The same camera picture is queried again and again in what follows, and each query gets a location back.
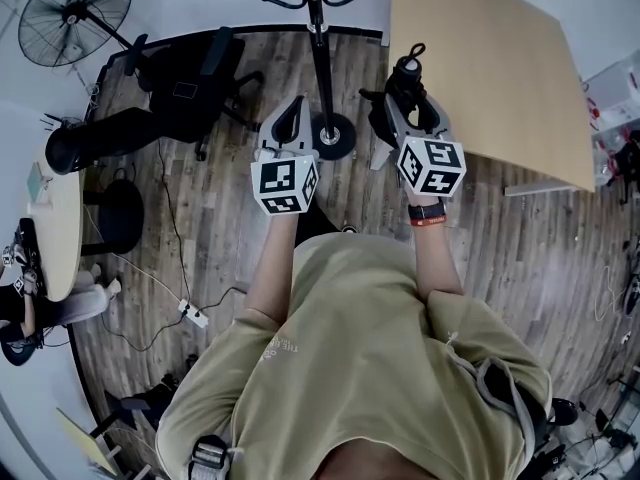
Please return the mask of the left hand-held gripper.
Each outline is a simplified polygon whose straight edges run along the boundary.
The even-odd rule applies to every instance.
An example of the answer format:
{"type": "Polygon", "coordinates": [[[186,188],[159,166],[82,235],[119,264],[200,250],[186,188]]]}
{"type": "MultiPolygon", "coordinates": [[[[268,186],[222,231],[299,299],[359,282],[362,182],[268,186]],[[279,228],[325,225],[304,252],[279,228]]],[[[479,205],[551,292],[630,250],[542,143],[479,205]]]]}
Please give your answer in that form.
{"type": "MultiPolygon", "coordinates": [[[[311,136],[311,112],[305,96],[283,101],[261,124],[260,133],[274,141],[303,142],[311,136]]],[[[313,149],[287,149],[262,141],[251,164],[253,197],[266,215],[306,213],[318,182],[313,149]]]]}

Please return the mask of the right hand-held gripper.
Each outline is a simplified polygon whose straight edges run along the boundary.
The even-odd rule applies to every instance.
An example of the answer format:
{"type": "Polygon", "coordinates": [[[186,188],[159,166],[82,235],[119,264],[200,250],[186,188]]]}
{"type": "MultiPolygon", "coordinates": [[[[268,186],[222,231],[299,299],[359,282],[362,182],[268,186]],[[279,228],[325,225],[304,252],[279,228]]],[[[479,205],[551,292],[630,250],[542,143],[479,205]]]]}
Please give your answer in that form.
{"type": "Polygon", "coordinates": [[[452,197],[466,174],[464,151],[462,145],[453,140],[444,109],[432,96],[426,96],[426,102],[435,131],[431,134],[413,132],[393,96],[385,96],[389,128],[400,145],[396,167],[414,194],[452,197]]]}

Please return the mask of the black object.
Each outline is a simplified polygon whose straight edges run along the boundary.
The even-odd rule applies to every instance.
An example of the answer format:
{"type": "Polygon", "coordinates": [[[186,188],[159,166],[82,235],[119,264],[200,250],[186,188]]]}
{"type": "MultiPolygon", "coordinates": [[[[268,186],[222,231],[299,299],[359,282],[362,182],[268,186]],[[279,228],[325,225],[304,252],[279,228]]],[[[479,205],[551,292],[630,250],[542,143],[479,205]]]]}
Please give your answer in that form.
{"type": "Polygon", "coordinates": [[[416,43],[408,55],[399,58],[383,91],[359,90],[359,94],[372,104],[368,120],[376,136],[393,148],[398,148],[398,142],[386,112],[387,96],[391,97],[406,122],[409,115],[418,110],[419,130],[431,133],[440,124],[439,114],[427,100],[428,94],[421,82],[422,65],[418,57],[425,51],[424,43],[416,43]]]}

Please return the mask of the black tripod stand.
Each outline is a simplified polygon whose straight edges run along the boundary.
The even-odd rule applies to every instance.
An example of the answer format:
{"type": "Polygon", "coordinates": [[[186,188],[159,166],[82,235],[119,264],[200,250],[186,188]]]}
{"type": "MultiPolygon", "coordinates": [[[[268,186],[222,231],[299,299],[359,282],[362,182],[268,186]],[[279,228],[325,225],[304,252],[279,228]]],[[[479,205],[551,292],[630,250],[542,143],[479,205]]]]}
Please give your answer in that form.
{"type": "Polygon", "coordinates": [[[329,25],[324,19],[323,10],[324,5],[337,8],[355,0],[302,0],[299,4],[282,0],[262,1],[290,10],[307,7],[309,13],[307,29],[321,103],[321,113],[311,119],[313,145],[322,160],[337,161],[346,157],[355,147],[356,130],[347,117],[334,111],[329,25]]]}

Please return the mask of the person's right forearm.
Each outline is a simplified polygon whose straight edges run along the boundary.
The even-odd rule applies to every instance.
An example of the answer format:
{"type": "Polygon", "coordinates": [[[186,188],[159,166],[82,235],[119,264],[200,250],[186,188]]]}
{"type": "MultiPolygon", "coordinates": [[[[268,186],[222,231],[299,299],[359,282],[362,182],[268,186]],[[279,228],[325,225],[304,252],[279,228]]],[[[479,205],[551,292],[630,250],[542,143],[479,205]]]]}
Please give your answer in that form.
{"type": "MultiPolygon", "coordinates": [[[[409,205],[432,205],[441,201],[438,197],[418,195],[405,184],[409,205]]],[[[417,287],[422,300],[427,301],[433,291],[463,295],[464,291],[455,267],[445,222],[427,227],[413,227],[417,287]]]]}

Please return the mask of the person's left forearm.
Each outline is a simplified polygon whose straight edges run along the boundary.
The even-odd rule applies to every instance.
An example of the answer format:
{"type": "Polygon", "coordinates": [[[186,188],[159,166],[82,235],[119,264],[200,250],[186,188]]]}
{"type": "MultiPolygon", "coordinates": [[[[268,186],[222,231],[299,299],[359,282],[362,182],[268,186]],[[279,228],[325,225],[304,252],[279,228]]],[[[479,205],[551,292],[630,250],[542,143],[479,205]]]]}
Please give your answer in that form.
{"type": "Polygon", "coordinates": [[[247,308],[257,310],[282,326],[287,319],[298,215],[275,216],[259,258],[248,294],[247,308]]]}

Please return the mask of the black wristwatch with red trim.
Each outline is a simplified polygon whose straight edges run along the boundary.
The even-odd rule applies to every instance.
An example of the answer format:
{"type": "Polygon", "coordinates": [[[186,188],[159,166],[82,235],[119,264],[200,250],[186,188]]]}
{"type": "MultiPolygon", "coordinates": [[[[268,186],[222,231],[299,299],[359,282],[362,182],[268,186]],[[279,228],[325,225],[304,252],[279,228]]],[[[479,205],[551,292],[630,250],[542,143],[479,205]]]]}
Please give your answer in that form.
{"type": "Polygon", "coordinates": [[[410,224],[413,227],[427,227],[442,224],[447,220],[446,208],[442,201],[428,206],[409,205],[408,215],[410,224]]]}

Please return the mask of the black trousers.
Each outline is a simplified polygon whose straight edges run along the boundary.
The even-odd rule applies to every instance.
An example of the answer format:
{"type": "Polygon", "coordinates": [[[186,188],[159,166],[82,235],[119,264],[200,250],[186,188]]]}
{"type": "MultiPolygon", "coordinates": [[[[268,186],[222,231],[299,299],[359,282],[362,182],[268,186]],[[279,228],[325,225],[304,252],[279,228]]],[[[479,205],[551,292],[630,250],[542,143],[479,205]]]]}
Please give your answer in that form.
{"type": "Polygon", "coordinates": [[[329,220],[323,210],[317,205],[312,205],[305,213],[298,215],[295,247],[311,238],[338,232],[341,232],[341,229],[329,220]]]}

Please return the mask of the black office chair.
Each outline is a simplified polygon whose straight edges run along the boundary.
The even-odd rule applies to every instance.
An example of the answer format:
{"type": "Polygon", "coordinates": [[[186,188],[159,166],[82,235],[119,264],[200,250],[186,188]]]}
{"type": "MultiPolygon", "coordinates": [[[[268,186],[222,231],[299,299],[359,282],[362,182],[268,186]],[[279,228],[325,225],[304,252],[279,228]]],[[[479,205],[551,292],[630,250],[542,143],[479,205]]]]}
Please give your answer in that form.
{"type": "Polygon", "coordinates": [[[206,159],[204,147],[219,118],[225,114],[257,132],[260,125],[235,111],[240,89],[251,81],[264,82],[264,74],[252,71],[237,78],[245,41],[228,27],[213,34],[178,40],[147,56],[147,36],[138,36],[128,46],[124,73],[136,74],[139,86],[150,94],[149,108],[131,107],[100,122],[108,135],[133,152],[161,137],[194,143],[199,161],[206,159]]]}

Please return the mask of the black chair with headrest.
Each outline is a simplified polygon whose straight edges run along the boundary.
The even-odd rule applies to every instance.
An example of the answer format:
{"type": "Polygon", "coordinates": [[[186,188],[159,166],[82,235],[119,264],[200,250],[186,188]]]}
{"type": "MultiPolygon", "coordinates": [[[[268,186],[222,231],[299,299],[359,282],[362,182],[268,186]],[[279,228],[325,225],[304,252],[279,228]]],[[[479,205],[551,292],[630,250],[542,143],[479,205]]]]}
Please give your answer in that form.
{"type": "MultiPolygon", "coordinates": [[[[79,172],[99,160],[126,156],[161,137],[154,115],[128,108],[102,120],[75,127],[60,127],[50,135],[45,158],[58,175],[79,172]]],[[[135,183],[117,179],[101,192],[85,191],[84,203],[98,208],[100,243],[83,244],[83,256],[125,254],[142,236],[144,204],[135,183]]]]}

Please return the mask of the white power strip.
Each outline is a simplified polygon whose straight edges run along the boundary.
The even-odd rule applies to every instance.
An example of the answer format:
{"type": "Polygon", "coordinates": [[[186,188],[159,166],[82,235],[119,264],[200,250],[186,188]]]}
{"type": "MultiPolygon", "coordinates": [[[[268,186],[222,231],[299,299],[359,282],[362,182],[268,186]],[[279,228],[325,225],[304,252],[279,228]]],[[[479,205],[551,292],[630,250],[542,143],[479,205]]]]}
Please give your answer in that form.
{"type": "Polygon", "coordinates": [[[186,318],[188,318],[195,325],[202,329],[205,329],[209,324],[208,316],[197,308],[193,303],[188,302],[186,299],[181,299],[178,306],[178,311],[186,318]]]}

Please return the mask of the black standing fan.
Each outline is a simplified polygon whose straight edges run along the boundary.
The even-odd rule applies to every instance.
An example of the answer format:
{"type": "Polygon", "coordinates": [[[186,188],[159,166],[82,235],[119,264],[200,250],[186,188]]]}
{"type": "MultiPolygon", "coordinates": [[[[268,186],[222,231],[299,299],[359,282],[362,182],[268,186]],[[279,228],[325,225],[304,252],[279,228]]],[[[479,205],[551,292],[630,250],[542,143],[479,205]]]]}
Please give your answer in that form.
{"type": "Polygon", "coordinates": [[[32,63],[48,68],[74,64],[109,40],[127,51],[126,73],[143,71],[146,35],[131,43],[118,33],[132,0],[28,0],[18,25],[18,42],[32,63]]]}

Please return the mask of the olive t-shirt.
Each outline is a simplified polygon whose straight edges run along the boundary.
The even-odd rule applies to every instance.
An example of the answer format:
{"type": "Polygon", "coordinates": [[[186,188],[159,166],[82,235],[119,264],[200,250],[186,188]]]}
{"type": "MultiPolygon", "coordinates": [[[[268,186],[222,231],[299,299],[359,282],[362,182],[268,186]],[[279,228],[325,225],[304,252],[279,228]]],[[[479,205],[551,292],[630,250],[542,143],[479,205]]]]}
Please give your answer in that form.
{"type": "Polygon", "coordinates": [[[287,320],[247,308],[181,382],[156,433],[172,480],[196,441],[239,450],[229,480],[315,480],[353,440],[439,480],[516,480],[551,404],[536,356],[485,303],[418,296],[412,250],[332,233],[295,251],[287,320]]]}

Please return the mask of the round beige table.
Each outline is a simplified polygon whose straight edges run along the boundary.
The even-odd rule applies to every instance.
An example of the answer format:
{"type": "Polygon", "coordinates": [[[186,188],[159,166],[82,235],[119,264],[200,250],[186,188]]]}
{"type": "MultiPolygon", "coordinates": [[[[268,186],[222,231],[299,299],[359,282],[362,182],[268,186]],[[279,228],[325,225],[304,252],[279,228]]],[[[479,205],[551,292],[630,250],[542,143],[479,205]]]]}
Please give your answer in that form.
{"type": "Polygon", "coordinates": [[[40,152],[34,162],[40,164],[50,182],[38,203],[30,201],[27,189],[26,214],[34,223],[46,296],[58,302],[71,292],[80,262],[83,175],[54,172],[44,152],[40,152]]]}

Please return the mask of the yellow board on stand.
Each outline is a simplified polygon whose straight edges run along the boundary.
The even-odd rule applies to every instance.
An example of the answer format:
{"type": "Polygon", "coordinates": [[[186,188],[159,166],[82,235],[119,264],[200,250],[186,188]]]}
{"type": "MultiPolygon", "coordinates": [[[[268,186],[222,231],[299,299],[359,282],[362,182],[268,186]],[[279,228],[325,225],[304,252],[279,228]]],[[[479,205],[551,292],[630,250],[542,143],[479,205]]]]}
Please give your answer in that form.
{"type": "Polygon", "coordinates": [[[98,467],[111,477],[118,477],[121,474],[115,460],[115,457],[122,450],[119,445],[109,448],[103,438],[91,437],[61,409],[57,408],[56,414],[66,435],[80,449],[92,466],[98,467]]]}

